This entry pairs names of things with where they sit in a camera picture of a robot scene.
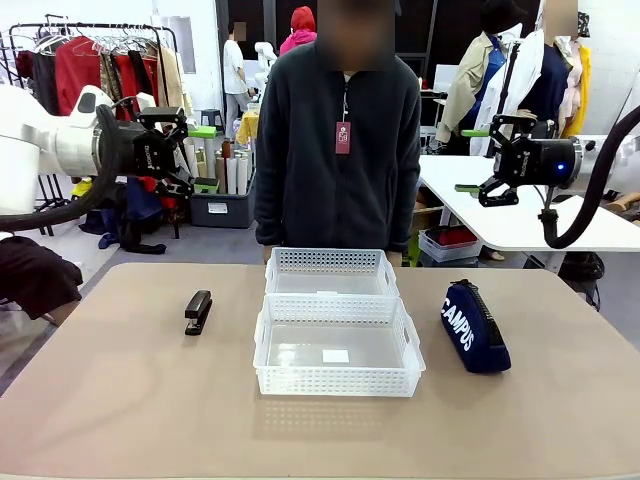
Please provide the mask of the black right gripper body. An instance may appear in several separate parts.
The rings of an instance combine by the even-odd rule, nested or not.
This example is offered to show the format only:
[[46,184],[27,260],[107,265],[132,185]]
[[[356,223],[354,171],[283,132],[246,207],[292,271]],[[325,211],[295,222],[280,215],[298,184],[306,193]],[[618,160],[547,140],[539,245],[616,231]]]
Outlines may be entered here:
[[510,187],[568,188],[576,178],[576,142],[528,137],[507,141],[496,153],[496,177]]

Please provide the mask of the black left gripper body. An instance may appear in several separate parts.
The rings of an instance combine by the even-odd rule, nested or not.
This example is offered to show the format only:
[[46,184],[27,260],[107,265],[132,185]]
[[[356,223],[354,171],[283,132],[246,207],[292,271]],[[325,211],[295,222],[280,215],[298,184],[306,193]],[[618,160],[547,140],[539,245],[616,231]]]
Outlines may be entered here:
[[120,175],[163,179],[177,172],[177,143],[168,136],[141,123],[119,123],[118,133]]

